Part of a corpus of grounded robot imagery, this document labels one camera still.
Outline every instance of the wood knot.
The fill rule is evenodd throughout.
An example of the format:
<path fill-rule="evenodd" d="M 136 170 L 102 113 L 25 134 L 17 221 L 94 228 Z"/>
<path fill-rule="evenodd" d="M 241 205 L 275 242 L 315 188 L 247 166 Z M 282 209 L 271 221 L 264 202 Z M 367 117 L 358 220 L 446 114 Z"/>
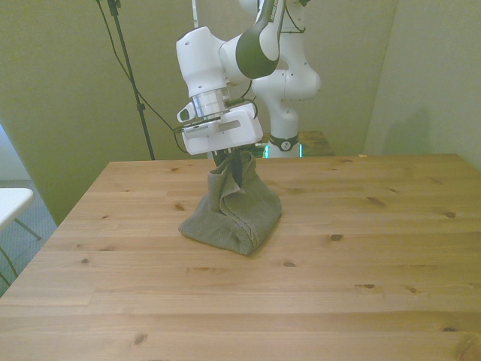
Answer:
<path fill-rule="evenodd" d="M 360 290 L 361 292 L 375 292 L 376 285 L 375 284 L 355 284 L 355 288 Z"/>
<path fill-rule="evenodd" d="M 139 344 L 143 344 L 146 340 L 147 340 L 147 334 L 142 333 L 142 334 L 138 335 L 137 337 L 135 337 L 134 345 L 138 346 Z"/>
<path fill-rule="evenodd" d="M 287 192 L 292 195 L 306 192 L 306 190 L 303 190 L 302 188 L 286 188 L 286 189 L 287 189 Z"/>

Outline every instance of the chair leg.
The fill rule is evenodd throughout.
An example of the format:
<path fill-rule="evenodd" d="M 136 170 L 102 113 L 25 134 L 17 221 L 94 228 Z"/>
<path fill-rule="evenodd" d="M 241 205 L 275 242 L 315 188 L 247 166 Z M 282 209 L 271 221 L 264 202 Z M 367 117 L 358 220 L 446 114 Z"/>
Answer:
<path fill-rule="evenodd" d="M 4 255 L 4 257 L 7 259 L 8 265 L 10 266 L 10 268 L 12 268 L 12 271 L 14 272 L 15 277 L 18 277 L 18 273 L 17 273 L 17 271 L 15 271 L 14 264 L 12 263 L 12 261 L 10 261 L 10 257 L 5 253 L 5 251 L 1 247 L 0 247 L 0 253 L 2 253 Z"/>
<path fill-rule="evenodd" d="M 20 221 L 18 218 L 15 218 L 15 222 L 17 222 L 18 224 L 20 224 L 26 231 L 30 232 L 32 235 L 35 236 L 36 239 L 38 239 L 39 241 L 42 240 L 42 237 L 39 236 L 37 233 L 33 232 L 25 223 L 23 223 L 22 221 Z"/>

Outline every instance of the wooden table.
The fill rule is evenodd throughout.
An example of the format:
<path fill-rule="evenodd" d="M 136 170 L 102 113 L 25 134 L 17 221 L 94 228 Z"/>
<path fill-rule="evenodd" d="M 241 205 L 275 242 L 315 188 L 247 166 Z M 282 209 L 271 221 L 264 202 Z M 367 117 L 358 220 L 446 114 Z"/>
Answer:
<path fill-rule="evenodd" d="M 259 159 L 283 213 L 249 257 L 177 231 L 212 167 L 111 163 L 0 299 L 0 359 L 481 359 L 460 157 Z"/>

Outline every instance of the towel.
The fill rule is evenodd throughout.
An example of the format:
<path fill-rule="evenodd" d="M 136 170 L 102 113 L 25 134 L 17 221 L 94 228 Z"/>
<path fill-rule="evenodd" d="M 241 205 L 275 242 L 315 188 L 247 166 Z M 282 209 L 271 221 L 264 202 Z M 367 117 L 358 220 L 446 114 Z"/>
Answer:
<path fill-rule="evenodd" d="M 242 187 L 232 177 L 231 158 L 207 176 L 207 195 L 182 222 L 182 235 L 214 247 L 248 255 L 269 235 L 280 216 L 276 193 L 256 173 L 256 158 L 240 154 Z"/>

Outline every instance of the wall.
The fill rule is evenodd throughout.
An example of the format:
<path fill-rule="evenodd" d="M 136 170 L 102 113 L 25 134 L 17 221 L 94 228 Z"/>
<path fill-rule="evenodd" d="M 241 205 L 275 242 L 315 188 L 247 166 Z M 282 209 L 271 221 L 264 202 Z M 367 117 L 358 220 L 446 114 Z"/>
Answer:
<path fill-rule="evenodd" d="M 306 53 L 323 88 L 297 105 L 301 130 L 322 130 L 337 154 L 363 148 L 396 4 L 308 5 Z M 235 0 L 198 6 L 201 23 L 220 38 L 253 24 Z M 119 12 L 137 84 L 175 125 L 188 101 L 175 42 L 192 28 L 192 2 L 129 0 Z M 149 159 L 132 88 L 92 0 L 4 2 L 0 32 L 0 119 L 59 223 L 110 161 Z M 261 116 L 268 131 L 265 110 Z M 150 112 L 147 124 L 158 159 L 187 157 Z"/>
<path fill-rule="evenodd" d="M 0 181 L 28 179 L 29 174 L 0 124 Z"/>
<path fill-rule="evenodd" d="M 399 1 L 366 153 L 457 153 L 481 169 L 480 19 L 479 1 Z"/>
<path fill-rule="evenodd" d="M 191 6 L 132 0 L 119 10 L 138 87 L 175 126 L 187 102 L 175 42 L 192 28 Z M 4 2 L 0 33 L 0 119 L 59 223 L 110 161 L 149 159 L 132 87 L 92 0 Z M 151 112 L 147 123 L 158 159 L 185 157 Z"/>
<path fill-rule="evenodd" d="M 364 147 L 397 3 L 312 0 L 307 4 L 305 53 L 322 79 L 322 88 L 315 99 L 291 105 L 298 110 L 300 130 L 322 130 L 337 155 L 358 154 Z M 254 22 L 234 0 L 198 0 L 198 16 L 199 23 L 222 40 Z M 268 131 L 268 113 L 259 107 Z"/>

